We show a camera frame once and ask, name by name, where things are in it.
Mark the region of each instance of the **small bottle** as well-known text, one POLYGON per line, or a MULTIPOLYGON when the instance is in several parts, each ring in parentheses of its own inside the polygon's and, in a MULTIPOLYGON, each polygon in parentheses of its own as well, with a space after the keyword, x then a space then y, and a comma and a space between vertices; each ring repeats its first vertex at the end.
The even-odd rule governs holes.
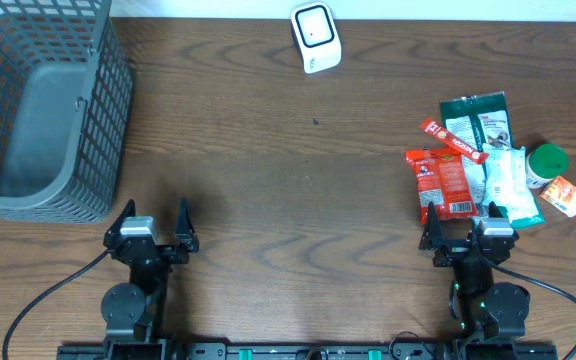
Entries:
POLYGON ((544 144, 526 157, 526 185, 539 189, 568 169, 568 155, 555 144, 544 144))

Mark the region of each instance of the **white wall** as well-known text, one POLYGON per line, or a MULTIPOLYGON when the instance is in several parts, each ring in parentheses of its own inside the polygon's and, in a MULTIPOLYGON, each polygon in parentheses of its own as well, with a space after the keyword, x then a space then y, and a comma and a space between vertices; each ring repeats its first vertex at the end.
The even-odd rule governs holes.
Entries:
MULTIPOLYGON (((112 16, 287 19, 300 0, 114 0, 112 16)), ((336 19, 576 21, 576 0, 327 0, 336 19)))

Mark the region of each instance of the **wooden table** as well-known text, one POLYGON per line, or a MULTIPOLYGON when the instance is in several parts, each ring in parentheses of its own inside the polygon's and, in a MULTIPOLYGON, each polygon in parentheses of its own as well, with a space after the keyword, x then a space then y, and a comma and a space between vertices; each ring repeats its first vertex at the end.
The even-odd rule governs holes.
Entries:
MULTIPOLYGON (((186 196, 201 252, 175 272, 167 328, 233 342, 444 336, 450 269, 417 250, 406 149, 439 101, 505 90, 517 145, 548 139, 576 184, 576 24, 339 21, 343 60, 306 76, 287 21, 114 19, 137 73, 114 212, 97 225, 0 221, 0 347, 40 292, 103 251, 129 198, 170 239, 186 196)), ((509 268, 576 294, 576 218, 539 199, 509 268)), ((21 323, 11 359, 98 342, 100 301, 128 269, 104 260, 21 323)), ((498 281, 507 277, 495 274, 498 281)), ((532 294, 527 338, 576 341, 576 307, 532 294)))

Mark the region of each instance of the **red snack bag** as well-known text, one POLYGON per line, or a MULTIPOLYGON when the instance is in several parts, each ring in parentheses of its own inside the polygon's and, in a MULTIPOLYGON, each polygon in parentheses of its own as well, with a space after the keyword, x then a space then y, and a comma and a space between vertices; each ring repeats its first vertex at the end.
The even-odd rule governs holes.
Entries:
POLYGON ((477 165, 483 164, 486 158, 488 158, 488 154, 477 151, 477 149, 468 145, 465 141, 455 136, 455 134, 439 126, 432 118, 427 118, 426 121, 421 123, 421 129, 434 136, 435 139, 459 151, 477 165))
POLYGON ((406 161, 417 176, 422 224, 428 220, 431 201, 439 220, 478 215, 458 151, 452 148, 408 150, 406 161))

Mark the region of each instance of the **wire basket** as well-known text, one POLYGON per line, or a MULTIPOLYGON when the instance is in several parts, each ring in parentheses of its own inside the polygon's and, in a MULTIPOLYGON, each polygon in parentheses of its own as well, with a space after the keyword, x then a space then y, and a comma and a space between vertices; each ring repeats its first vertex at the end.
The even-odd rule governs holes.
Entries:
POLYGON ((110 3, 0 0, 0 218, 111 209, 133 80, 110 3))

